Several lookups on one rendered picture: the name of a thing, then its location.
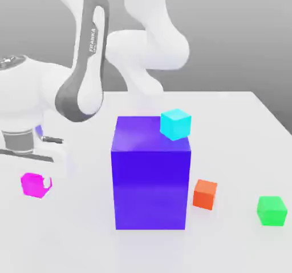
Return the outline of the small cyan cube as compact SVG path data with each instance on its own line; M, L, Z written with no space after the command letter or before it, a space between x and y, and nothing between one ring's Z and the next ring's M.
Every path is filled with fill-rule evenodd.
M192 116L180 110L173 109L161 113L160 132L174 141L190 135Z

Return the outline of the small green cube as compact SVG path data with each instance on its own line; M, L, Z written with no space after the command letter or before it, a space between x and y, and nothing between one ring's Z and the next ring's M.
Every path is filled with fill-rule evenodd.
M287 207L280 196L260 196L257 215L263 226L280 226L285 224Z

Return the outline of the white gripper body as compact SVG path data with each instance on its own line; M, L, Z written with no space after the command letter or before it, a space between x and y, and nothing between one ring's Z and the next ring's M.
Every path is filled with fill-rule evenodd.
M64 178L67 175L66 157L58 152L52 155L17 154L0 149L0 172L39 174L45 177Z

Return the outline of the small magenta cube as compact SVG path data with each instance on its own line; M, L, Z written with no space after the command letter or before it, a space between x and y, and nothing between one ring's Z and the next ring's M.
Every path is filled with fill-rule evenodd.
M43 176L35 173L25 173L21 177L21 186L23 193L27 196L42 199L52 188L46 189L43 187Z

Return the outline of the small orange cube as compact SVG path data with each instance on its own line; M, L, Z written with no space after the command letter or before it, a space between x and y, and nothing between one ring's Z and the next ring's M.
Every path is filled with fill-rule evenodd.
M194 188L193 206L212 210L216 190L217 183L199 179Z

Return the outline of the large purple box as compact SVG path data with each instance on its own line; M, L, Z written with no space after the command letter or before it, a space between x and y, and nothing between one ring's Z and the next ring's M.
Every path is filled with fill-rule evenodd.
M160 132L160 117L119 116L111 147L118 230L183 230L191 148Z

